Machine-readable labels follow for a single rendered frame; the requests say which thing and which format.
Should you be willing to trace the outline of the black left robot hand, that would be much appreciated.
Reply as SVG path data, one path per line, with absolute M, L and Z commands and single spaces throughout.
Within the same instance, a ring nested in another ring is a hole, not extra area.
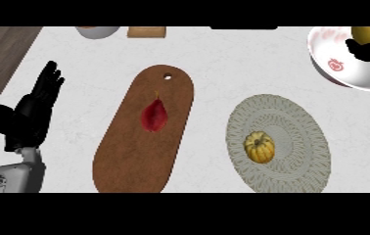
M 6 152 L 39 147 L 43 143 L 64 81 L 57 62 L 49 61 L 37 77 L 33 92 L 23 97 L 17 108 L 0 104 L 0 134 L 5 135 Z

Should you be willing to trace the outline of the grey bowl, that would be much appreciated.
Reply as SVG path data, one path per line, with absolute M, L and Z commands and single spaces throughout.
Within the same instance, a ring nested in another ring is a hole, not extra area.
M 118 31 L 118 26 L 77 26 L 77 30 L 88 39 L 104 39 L 114 35 Z

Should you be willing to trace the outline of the yellow lemon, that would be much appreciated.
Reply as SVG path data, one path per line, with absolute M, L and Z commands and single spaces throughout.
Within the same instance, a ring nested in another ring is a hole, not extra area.
M 250 159 L 259 163 L 266 164 L 275 157 L 275 141 L 263 131 L 254 131 L 245 140 L 245 151 Z

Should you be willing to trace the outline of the grey woven oval placemat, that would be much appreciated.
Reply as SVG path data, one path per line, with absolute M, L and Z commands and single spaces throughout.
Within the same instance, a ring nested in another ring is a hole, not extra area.
M 275 157 L 266 164 L 247 153 L 254 132 L 275 142 Z M 244 100 L 231 114 L 226 143 L 235 169 L 257 192 L 325 190 L 332 173 L 329 142 L 315 118 L 289 99 L 259 94 Z

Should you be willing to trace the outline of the white bowl with red pattern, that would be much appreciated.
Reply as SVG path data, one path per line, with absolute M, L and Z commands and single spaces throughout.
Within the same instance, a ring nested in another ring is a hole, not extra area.
M 309 51 L 326 76 L 346 86 L 370 91 L 370 62 L 350 53 L 346 40 L 350 26 L 315 26 L 309 33 Z

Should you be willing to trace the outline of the brown wooden cutting board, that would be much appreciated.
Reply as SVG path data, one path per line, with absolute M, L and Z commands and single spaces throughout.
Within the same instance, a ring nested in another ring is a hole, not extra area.
M 169 122 L 157 132 L 142 126 L 142 112 L 161 100 Z M 135 77 L 95 155 L 93 180 L 102 192 L 160 192 L 166 188 L 183 140 L 194 100 L 186 72 L 157 65 Z

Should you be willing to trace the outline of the red chili pepper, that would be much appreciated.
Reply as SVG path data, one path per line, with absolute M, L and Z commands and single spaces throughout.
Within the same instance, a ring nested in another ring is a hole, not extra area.
M 164 102 L 160 98 L 160 91 L 155 91 L 155 100 L 142 111 L 142 127 L 149 132 L 163 130 L 169 122 L 169 113 Z

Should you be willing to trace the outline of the tan wooden block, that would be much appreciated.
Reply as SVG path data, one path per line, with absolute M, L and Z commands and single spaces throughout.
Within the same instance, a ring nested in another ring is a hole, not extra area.
M 164 38 L 167 28 L 164 26 L 132 26 L 127 31 L 130 38 Z

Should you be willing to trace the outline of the black object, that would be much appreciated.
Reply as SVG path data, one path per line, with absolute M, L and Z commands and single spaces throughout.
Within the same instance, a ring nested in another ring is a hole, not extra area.
M 346 45 L 354 57 L 363 62 L 370 62 L 370 43 L 360 44 L 354 39 L 348 38 Z

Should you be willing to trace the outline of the yellow fruit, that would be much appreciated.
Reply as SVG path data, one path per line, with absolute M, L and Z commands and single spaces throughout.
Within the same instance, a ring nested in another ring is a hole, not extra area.
M 351 28 L 353 39 L 360 45 L 370 43 L 370 26 L 354 26 Z

